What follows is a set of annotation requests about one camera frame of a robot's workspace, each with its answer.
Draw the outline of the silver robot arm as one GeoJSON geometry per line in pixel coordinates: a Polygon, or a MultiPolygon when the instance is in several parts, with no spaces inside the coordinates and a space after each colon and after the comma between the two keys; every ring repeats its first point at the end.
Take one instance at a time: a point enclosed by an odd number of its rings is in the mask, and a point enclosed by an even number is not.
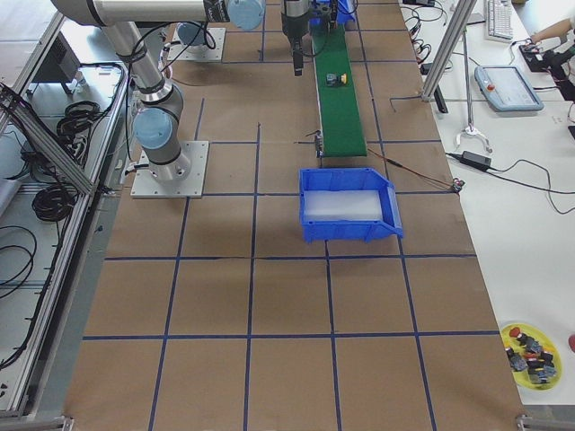
{"type": "Polygon", "coordinates": [[[283,0],[281,2],[282,31],[290,45],[295,76],[301,76],[303,73],[303,37],[309,32],[310,18],[310,1],[283,0]]]}
{"type": "Polygon", "coordinates": [[[158,180],[186,176],[191,161],[183,153],[178,126],[181,91],[166,78],[146,47],[137,22],[232,22],[253,30],[263,19],[263,1],[55,1],[65,17],[102,29],[116,55],[128,67],[145,108],[133,120],[133,132],[158,180]]]}

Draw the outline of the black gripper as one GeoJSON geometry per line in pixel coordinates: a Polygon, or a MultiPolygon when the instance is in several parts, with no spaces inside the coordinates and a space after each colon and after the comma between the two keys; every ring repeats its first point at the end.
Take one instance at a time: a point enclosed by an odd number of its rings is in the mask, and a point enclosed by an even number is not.
{"type": "Polygon", "coordinates": [[[302,50],[302,39],[290,39],[291,56],[293,60],[294,76],[301,76],[304,69],[304,55],[302,50]]]}

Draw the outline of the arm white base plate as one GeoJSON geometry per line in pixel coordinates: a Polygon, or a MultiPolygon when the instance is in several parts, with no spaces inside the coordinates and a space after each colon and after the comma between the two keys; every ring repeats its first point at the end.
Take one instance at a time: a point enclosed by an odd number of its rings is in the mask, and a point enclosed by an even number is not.
{"type": "Polygon", "coordinates": [[[181,141],[180,156],[172,163],[151,163],[145,150],[140,155],[131,188],[132,198],[201,198],[208,163],[208,141],[181,141]]]}
{"type": "Polygon", "coordinates": [[[208,35],[201,33],[192,45],[183,43],[179,32],[172,38],[169,59],[186,60],[200,63],[221,62],[224,55],[226,38],[225,28],[208,28],[208,35]]]}

